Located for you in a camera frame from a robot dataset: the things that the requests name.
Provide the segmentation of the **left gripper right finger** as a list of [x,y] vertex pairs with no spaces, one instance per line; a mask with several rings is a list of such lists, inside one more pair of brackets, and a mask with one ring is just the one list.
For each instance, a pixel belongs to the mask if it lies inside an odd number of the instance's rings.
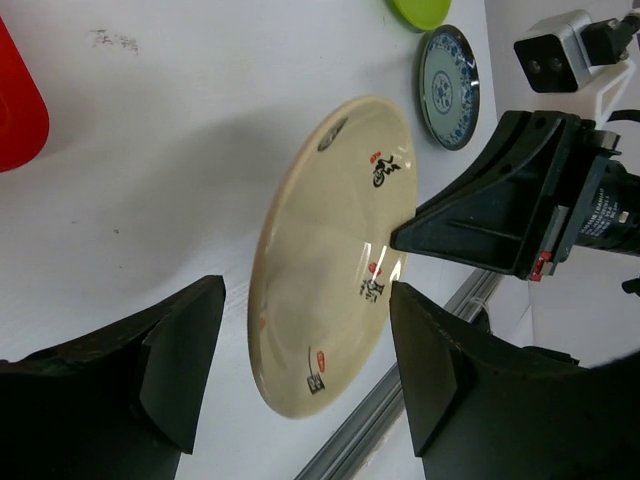
[[639,357],[580,367],[517,347],[393,285],[392,334],[429,479],[635,479]]

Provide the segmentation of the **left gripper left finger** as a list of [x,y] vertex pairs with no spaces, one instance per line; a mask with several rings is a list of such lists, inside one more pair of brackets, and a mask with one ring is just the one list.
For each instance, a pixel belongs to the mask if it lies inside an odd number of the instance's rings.
[[1,364],[5,479],[172,479],[195,445],[225,284]]

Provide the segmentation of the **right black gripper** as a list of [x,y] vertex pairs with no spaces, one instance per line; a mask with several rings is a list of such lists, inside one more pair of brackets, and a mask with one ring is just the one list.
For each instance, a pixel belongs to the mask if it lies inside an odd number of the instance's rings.
[[508,111],[477,159],[397,227],[392,248],[540,280],[575,246],[623,251],[619,136],[552,111]]

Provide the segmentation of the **cream floral plate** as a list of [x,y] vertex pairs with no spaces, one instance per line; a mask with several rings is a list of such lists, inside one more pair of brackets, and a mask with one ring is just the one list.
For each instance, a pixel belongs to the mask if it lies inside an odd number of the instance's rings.
[[409,123],[387,98],[344,103],[299,150],[266,216],[248,294],[254,381],[279,415],[324,410],[366,364],[407,264],[391,234],[417,200]]

